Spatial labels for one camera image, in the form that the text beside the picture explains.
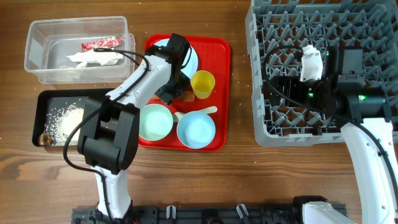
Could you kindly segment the white rice grains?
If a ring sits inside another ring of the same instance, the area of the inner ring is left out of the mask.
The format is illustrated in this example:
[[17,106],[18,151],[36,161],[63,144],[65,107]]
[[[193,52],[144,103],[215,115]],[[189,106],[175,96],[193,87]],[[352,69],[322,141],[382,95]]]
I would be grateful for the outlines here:
[[84,109],[76,103],[51,108],[46,114],[44,132],[52,138],[51,146],[63,146],[83,119]]

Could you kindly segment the white tissue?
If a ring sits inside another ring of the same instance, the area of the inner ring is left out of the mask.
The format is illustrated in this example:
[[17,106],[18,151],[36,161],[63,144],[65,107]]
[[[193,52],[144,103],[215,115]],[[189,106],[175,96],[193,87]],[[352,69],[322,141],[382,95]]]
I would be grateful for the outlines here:
[[68,55],[66,62],[61,62],[56,68],[85,68],[89,64],[97,64],[99,66],[116,65],[124,56],[116,52],[96,52],[89,50],[86,52],[78,52],[74,55]]

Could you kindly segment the clear plastic waste bin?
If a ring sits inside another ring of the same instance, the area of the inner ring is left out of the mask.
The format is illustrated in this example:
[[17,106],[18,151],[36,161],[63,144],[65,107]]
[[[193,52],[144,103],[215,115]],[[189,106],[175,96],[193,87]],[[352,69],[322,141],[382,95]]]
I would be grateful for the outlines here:
[[89,63],[79,68],[70,56],[82,52],[82,45],[118,36],[118,50],[135,50],[123,16],[79,17],[34,21],[29,27],[25,46],[24,68],[43,84],[122,82],[135,69],[124,57],[114,65]]

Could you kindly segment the red snack wrapper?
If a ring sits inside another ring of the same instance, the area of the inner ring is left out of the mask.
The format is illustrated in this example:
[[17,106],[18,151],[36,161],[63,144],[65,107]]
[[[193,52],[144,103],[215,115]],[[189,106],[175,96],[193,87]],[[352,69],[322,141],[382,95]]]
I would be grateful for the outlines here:
[[113,48],[120,46],[122,44],[121,38],[118,35],[106,37],[100,40],[94,40],[92,42],[87,42],[81,45],[82,52],[87,52],[89,50],[97,48]]

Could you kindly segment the white plastic spoon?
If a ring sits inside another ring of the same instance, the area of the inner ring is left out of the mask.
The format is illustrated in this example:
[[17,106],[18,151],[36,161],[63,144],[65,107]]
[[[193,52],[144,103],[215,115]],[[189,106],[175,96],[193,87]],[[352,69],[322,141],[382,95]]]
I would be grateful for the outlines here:
[[[218,108],[216,106],[209,106],[207,108],[203,108],[200,110],[201,112],[205,113],[205,114],[212,114],[218,111]],[[175,112],[172,117],[173,117],[173,122],[177,123],[181,120],[181,118],[185,115],[185,113],[183,112]]]

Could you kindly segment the red plastic tray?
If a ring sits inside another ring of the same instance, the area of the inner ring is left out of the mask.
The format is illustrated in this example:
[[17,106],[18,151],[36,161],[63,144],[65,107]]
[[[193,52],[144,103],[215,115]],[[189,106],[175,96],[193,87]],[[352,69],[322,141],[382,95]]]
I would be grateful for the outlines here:
[[[157,42],[168,39],[170,36],[171,34],[154,34],[146,40],[144,49],[147,50],[152,45],[158,45]],[[190,149],[178,139],[177,124],[174,123],[171,132],[165,138],[158,141],[147,141],[139,137],[139,146],[179,151],[215,152],[225,145],[227,139],[231,47],[225,40],[216,37],[186,35],[185,38],[198,55],[197,70],[206,70],[215,77],[213,92],[204,100],[197,97],[189,103],[173,100],[169,106],[160,100],[150,100],[148,105],[161,104],[172,113],[178,111],[188,113],[209,106],[216,106],[218,111],[209,115],[215,123],[215,137],[209,145],[202,149]]]

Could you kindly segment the light blue bowl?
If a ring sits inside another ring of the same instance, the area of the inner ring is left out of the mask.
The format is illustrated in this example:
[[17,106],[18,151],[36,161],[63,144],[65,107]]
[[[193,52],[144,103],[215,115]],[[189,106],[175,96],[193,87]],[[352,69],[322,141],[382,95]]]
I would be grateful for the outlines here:
[[207,147],[214,140],[215,134],[215,122],[204,112],[189,112],[177,123],[177,137],[190,149]]

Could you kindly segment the yellow plastic cup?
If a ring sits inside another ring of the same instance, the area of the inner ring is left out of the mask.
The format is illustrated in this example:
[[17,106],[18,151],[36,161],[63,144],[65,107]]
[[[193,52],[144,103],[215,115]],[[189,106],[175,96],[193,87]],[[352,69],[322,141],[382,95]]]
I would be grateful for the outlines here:
[[190,84],[197,98],[206,99],[215,87],[215,78],[210,72],[199,70],[191,77]]

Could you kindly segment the orange carrot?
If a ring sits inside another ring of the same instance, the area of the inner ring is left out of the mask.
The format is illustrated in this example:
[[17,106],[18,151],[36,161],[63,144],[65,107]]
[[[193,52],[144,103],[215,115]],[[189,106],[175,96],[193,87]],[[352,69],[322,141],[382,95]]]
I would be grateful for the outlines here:
[[177,92],[176,94],[167,93],[167,92],[159,92],[158,94],[154,94],[151,97],[152,100],[160,100],[166,104],[171,104],[174,101],[182,101],[186,103],[191,103],[195,101],[195,95],[192,91],[182,91]]

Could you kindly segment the brown walnut food scrap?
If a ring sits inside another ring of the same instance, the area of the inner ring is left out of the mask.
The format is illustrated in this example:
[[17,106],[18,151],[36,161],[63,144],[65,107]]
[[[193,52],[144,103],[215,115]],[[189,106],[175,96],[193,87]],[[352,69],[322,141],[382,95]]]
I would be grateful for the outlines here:
[[42,133],[38,138],[39,146],[51,146],[53,139],[49,133]]

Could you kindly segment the mint green bowl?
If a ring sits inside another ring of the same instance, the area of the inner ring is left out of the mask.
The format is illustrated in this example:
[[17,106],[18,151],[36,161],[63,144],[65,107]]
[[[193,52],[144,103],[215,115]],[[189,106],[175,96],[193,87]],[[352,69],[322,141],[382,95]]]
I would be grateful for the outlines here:
[[170,110],[160,104],[149,104],[140,111],[139,136],[147,141],[166,137],[174,125]]

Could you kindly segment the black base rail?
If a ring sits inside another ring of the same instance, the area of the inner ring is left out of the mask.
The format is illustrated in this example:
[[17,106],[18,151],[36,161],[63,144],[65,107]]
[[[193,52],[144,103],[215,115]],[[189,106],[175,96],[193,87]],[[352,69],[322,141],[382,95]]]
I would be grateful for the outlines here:
[[[298,223],[297,215],[289,204],[277,207],[248,207],[249,223]],[[243,223],[236,207],[179,207],[175,218],[167,218],[167,209],[156,206],[134,206],[129,223],[206,224]]]

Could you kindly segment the grey dishwasher rack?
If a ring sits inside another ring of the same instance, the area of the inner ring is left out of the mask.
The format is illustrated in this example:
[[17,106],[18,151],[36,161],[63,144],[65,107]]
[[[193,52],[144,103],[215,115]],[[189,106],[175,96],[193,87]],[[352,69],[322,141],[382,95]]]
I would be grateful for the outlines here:
[[262,71],[266,54],[283,45],[313,45],[321,53],[329,46],[363,48],[367,86],[383,88],[397,113],[396,1],[252,1],[245,29],[258,145],[311,146],[343,139],[329,116],[285,106],[284,101],[271,106],[264,98],[265,77],[300,76],[300,65],[289,49],[272,55],[270,67]]

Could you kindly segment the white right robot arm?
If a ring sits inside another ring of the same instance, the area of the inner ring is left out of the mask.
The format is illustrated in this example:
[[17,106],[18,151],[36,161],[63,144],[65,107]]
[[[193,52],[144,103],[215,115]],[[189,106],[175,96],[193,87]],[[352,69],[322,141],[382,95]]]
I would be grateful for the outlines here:
[[262,71],[280,50],[293,50],[302,72],[293,94],[265,77],[271,98],[333,118],[348,147],[358,186],[363,223],[397,223],[397,158],[392,111],[381,87],[368,87],[360,47],[328,47],[326,58],[312,45],[270,50]]

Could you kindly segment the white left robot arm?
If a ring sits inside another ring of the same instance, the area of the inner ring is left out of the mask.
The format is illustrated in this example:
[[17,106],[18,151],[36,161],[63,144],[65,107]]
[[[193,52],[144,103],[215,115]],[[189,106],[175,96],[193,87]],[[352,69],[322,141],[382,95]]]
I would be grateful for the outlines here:
[[95,173],[99,203],[81,218],[74,215],[73,223],[133,223],[127,168],[137,152],[140,111],[154,95],[169,105],[182,94],[190,83],[182,72],[189,48],[184,36],[172,34],[165,46],[149,47],[119,87],[87,99],[76,127],[77,149],[88,164],[86,171]]

